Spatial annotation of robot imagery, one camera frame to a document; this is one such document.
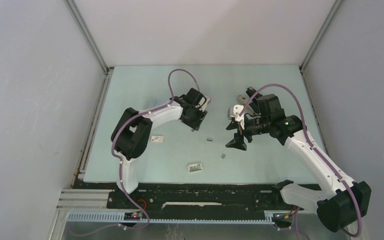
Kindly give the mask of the beige and black stapler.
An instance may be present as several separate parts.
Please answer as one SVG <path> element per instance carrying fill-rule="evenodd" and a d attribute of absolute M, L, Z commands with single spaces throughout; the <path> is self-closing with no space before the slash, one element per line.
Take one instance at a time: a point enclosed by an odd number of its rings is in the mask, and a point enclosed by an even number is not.
<path fill-rule="evenodd" d="M 249 100 L 249 97 L 247 95 L 238 95 L 236 98 L 236 101 L 238 104 L 245 106 Z"/>

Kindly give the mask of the light blue stapler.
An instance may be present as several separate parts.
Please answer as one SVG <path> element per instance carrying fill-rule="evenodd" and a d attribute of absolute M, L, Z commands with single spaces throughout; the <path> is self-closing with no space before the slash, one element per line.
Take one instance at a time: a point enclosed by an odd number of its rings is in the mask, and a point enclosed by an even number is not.
<path fill-rule="evenodd" d="M 158 105 L 158 100 L 155 99 L 155 98 L 151 99 L 151 100 L 149 101 L 149 103 L 148 103 L 148 106 L 149 106 L 150 108 L 154 108 L 154 107 L 157 106 L 157 105 Z"/>

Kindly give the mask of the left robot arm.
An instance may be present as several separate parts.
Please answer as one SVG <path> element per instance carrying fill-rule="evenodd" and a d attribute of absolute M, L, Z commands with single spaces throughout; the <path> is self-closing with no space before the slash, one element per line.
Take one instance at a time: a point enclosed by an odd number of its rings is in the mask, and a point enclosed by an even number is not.
<path fill-rule="evenodd" d="M 145 152 L 151 131 L 163 124 L 180 120 L 194 131 L 198 131 L 211 102 L 209 96 L 195 88 L 187 94 L 172 96 L 169 101 L 151 109 L 136 110 L 127 108 L 119 119 L 111 135 L 111 154 L 119 158 L 119 173 L 116 182 L 122 192 L 118 201 L 125 208 L 133 208 L 138 202 L 137 159 Z"/>

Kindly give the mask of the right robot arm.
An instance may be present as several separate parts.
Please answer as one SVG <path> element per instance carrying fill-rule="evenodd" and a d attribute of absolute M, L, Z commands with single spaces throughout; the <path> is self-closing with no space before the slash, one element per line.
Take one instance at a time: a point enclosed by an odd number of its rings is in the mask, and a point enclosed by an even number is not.
<path fill-rule="evenodd" d="M 269 134 L 300 159 L 320 187 L 312 190 L 292 180 L 284 180 L 273 187 L 271 204 L 277 209 L 288 205 L 303 208 L 316 214 L 321 223 L 334 233 L 361 221 L 368 212 L 370 186 L 365 181 L 356 182 L 344 173 L 319 148 L 298 116 L 285 115 L 276 95 L 257 94 L 251 105 L 254 111 L 251 116 L 247 115 L 245 105 L 229 107 L 227 117 L 231 122 L 227 130 L 236 129 L 237 132 L 226 147 L 245 151 L 245 141 L 251 143 L 253 136 Z"/>

